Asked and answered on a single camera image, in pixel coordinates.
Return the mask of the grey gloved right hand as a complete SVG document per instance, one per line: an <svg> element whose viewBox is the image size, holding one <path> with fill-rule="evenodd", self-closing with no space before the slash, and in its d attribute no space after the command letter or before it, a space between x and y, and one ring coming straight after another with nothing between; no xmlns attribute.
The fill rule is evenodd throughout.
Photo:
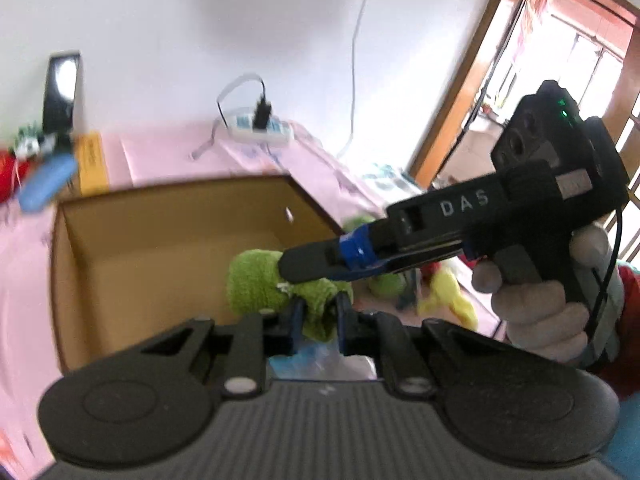
<svg viewBox="0 0 640 480"><path fill-rule="evenodd" d="M602 359L611 363L620 353L617 322L624 310L624 286L620 272L608 281L596 333L586 326L613 255L608 234L597 223L574 234L568 245L586 300L570 301L558 281L509 285L490 260L477 263L472 285L491 296L491 307L506 323L506 336L518 348L552 361L586 368Z"/></svg>

